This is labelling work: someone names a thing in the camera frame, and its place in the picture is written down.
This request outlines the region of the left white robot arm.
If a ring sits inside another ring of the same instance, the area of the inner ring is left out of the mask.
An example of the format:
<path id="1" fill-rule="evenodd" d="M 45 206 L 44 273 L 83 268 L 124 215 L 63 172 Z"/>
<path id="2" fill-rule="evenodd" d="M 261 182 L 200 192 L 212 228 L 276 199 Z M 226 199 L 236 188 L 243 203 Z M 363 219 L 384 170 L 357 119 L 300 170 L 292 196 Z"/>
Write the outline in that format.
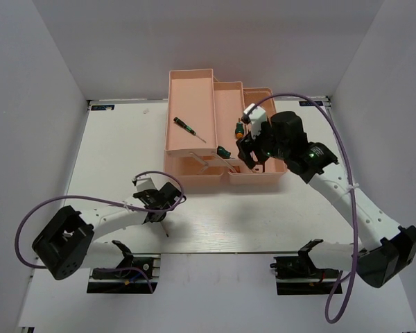
<path id="1" fill-rule="evenodd" d="M 148 176 L 134 179 L 137 192 L 120 207 L 106 205 L 79 212 L 67 205 L 58 210 L 35 238 L 32 249 L 56 280 L 80 268 L 110 269 L 124 277 L 132 270 L 130 249 L 121 241 L 102 241 L 117 230 L 146 223 L 160 223 L 172 206 L 184 199 L 171 182 L 156 188 Z"/>

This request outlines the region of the pink plastic toolbox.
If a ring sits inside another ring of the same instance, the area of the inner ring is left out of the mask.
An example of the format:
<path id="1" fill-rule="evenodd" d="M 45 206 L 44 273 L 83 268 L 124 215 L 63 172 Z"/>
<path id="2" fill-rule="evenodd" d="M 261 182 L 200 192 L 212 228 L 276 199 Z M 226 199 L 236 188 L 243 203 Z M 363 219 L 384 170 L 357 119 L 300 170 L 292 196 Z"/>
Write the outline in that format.
<path id="1" fill-rule="evenodd" d="M 272 185 L 286 173 L 286 165 L 268 160 L 249 169 L 238 158 L 235 127 L 244 109 L 270 96 L 267 87 L 246 88 L 242 82 L 219 82 L 212 69 L 174 70 L 169 74 L 168 116 L 164 171 L 188 187 L 219 185 Z M 206 143 L 173 122 L 178 117 Z M 234 155 L 216 154 L 222 146 Z"/>

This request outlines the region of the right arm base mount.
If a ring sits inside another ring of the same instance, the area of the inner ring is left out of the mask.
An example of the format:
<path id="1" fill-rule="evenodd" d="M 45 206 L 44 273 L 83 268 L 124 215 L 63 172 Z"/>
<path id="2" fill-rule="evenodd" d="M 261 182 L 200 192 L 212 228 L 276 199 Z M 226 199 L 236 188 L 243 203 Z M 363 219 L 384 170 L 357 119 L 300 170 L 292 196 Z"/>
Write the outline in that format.
<path id="1" fill-rule="evenodd" d="M 278 296 L 327 295 L 339 273 L 330 268 L 311 270 L 297 255 L 274 257 L 270 269 L 275 274 Z"/>

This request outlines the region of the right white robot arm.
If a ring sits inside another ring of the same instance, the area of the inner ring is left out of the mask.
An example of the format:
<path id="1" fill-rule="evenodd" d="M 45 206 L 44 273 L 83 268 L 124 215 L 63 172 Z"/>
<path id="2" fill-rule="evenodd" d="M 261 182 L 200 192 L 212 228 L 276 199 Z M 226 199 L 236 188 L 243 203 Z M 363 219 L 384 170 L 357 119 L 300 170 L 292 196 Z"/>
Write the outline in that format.
<path id="1" fill-rule="evenodd" d="M 284 161 L 289 171 L 326 198 L 358 233 L 352 244 L 308 242 L 297 253 L 303 274 L 313 277 L 323 269 L 354 269 L 364 282 L 379 288 L 413 261 L 416 227 L 401 226 L 360 188 L 350 185 L 333 152 L 307 139 L 299 116 L 287 111 L 268 117 L 257 107 L 244 112 L 242 120 L 250 131 L 236 145 L 248 168 L 270 157 Z"/>

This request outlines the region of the black green precision screwdriver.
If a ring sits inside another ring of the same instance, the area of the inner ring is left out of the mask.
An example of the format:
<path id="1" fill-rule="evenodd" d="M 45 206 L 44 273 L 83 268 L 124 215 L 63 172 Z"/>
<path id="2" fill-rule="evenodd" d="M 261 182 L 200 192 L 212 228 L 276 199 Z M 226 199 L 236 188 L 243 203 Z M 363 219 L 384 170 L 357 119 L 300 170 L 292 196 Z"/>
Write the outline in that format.
<path id="1" fill-rule="evenodd" d="M 179 127 L 181 127 L 182 129 L 184 129 L 185 131 L 187 131 L 188 133 L 190 133 L 191 135 L 193 135 L 194 137 L 197 137 L 199 140 L 206 143 L 206 141 L 203 138 L 201 138 L 194 129 L 192 129 L 190 126 L 185 124 L 183 120 L 179 119 L 178 117 L 175 117 L 173 119 L 173 122 Z"/>

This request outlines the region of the blue handled screwdriver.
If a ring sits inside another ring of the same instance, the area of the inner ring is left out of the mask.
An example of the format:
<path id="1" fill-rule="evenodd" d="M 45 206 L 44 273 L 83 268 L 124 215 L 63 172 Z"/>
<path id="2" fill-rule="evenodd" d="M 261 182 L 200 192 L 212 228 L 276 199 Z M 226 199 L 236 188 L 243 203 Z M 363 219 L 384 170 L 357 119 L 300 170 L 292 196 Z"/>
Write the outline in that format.
<path id="1" fill-rule="evenodd" d="M 162 224 L 162 228 L 164 229 L 166 236 L 169 237 L 168 229 L 166 228 L 164 224 Z"/>

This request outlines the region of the green orange stubby screwdriver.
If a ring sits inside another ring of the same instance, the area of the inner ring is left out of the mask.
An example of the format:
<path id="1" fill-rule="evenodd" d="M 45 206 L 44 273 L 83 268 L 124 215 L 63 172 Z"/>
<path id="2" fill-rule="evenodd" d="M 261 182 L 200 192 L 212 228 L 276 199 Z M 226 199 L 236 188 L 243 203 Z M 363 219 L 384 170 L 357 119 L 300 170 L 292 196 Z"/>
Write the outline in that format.
<path id="1" fill-rule="evenodd" d="M 245 126 L 241 119 L 236 122 L 234 134 L 236 139 L 241 139 L 245 135 Z"/>

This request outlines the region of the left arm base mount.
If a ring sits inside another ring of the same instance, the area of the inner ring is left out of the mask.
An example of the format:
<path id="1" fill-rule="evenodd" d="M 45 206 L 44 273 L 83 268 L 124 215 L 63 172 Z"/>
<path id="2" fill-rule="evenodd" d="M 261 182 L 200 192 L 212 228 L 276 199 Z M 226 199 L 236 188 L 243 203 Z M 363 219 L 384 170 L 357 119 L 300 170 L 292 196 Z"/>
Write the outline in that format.
<path id="1" fill-rule="evenodd" d="M 95 268 L 88 294 L 153 294 L 160 274 L 160 255 L 127 255 L 116 268 Z"/>

